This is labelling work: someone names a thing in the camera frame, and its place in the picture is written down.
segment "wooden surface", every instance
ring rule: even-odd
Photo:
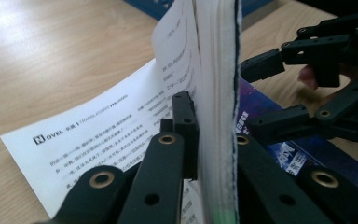
[[[242,58],[278,47],[298,27],[328,17],[289,2],[245,30]],[[85,103],[140,68],[154,57],[156,24],[121,0],[0,0],[0,134]],[[296,83],[297,69],[256,86],[282,106],[317,105],[325,92]],[[358,145],[343,146],[358,159]],[[0,223],[47,219],[0,140]]]

